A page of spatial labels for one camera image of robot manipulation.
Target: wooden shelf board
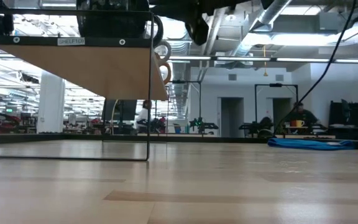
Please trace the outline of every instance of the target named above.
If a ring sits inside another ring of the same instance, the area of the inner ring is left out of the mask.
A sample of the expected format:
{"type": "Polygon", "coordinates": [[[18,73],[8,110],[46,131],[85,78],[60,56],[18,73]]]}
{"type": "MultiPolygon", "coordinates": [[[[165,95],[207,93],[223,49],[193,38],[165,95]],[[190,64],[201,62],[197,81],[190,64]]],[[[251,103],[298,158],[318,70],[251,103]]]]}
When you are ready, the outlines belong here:
{"type": "MultiPolygon", "coordinates": [[[[0,45],[0,49],[107,99],[146,100],[150,49],[0,45]]],[[[167,100],[152,57],[151,100],[167,100]]]]}

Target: floor board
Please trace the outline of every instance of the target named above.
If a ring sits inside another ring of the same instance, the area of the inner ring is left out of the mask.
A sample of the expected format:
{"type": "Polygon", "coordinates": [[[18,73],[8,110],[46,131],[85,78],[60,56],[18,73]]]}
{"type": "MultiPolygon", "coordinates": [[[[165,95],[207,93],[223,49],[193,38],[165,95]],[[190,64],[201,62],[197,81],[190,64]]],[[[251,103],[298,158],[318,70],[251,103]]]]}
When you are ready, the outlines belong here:
{"type": "MultiPolygon", "coordinates": [[[[141,142],[0,145],[0,155],[144,152],[141,142]]],[[[358,151],[159,143],[149,162],[0,159],[2,223],[358,223],[358,151]]]]}

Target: shelf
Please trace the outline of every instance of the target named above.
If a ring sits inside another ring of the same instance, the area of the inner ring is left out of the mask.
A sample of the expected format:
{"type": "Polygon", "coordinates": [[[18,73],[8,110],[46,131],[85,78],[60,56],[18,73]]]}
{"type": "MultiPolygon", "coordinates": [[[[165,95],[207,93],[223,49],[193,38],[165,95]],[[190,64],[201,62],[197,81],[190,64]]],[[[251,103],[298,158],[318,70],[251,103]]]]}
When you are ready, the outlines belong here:
{"type": "MultiPolygon", "coordinates": [[[[0,49],[107,99],[145,100],[149,92],[150,48],[142,40],[84,39],[87,45],[58,46],[55,37],[0,37],[0,49]]],[[[151,100],[167,100],[152,54],[151,100]]]]}

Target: shelf label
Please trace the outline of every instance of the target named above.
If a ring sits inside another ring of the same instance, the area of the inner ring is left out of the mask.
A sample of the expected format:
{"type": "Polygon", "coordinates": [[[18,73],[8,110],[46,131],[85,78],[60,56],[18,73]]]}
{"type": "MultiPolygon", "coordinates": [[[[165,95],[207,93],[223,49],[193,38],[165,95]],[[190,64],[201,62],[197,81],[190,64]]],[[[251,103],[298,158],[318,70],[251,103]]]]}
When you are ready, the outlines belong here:
{"type": "Polygon", "coordinates": [[[67,45],[85,45],[84,37],[74,37],[74,38],[58,38],[58,46],[67,46],[67,45]]]}

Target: black frame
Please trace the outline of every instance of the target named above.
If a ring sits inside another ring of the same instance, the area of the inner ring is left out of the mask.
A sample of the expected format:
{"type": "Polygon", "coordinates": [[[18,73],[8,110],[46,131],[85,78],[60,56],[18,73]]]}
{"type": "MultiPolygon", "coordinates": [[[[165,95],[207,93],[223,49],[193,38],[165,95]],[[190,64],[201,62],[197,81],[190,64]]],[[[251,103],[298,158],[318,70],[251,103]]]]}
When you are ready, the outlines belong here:
{"type": "MultiPolygon", "coordinates": [[[[81,10],[49,10],[49,9],[1,9],[0,14],[14,15],[14,14],[33,14],[33,15],[56,15],[56,16],[128,16],[128,17],[143,17],[151,24],[154,24],[154,14],[152,12],[133,12],[133,11],[81,11],[81,10]]],[[[154,26],[151,26],[151,33],[154,33],[154,26]]],[[[43,46],[58,46],[58,38],[61,37],[27,37],[19,36],[19,42],[14,42],[15,36],[0,35],[0,45],[43,45],[43,46]]],[[[136,47],[150,49],[149,58],[149,92],[148,100],[151,98],[151,75],[152,75],[152,54],[153,51],[153,37],[149,39],[124,39],[125,44],[120,44],[122,38],[94,38],[85,37],[85,45],[80,47],[136,47]]],[[[65,159],[65,160],[92,160],[92,161],[148,161],[150,157],[150,110],[148,114],[147,124],[147,155],[144,159],[133,158],[80,158],[80,157],[37,157],[37,156],[0,156],[0,158],[24,158],[24,159],[65,159]]]]}
{"type": "Polygon", "coordinates": [[[258,123],[258,95],[257,95],[257,87],[258,86],[269,86],[272,88],[281,88],[283,86],[294,86],[295,87],[295,95],[296,102],[298,102],[298,85],[292,84],[281,84],[281,83],[271,83],[271,84],[255,84],[254,95],[255,95],[255,122],[258,123]]]}

